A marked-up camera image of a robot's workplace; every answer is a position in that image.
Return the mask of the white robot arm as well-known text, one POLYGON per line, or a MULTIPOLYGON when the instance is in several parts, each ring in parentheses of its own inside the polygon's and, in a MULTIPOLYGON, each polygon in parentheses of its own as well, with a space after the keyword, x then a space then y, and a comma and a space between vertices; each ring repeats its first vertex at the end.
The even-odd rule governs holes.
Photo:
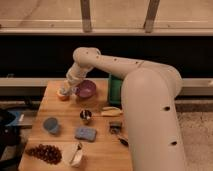
POLYGON ((100 69, 123 80, 121 104, 133 171, 187 171, 174 100, 182 78, 172 66, 141 59, 106 56, 80 47, 59 92, 69 96, 89 71, 100 69))

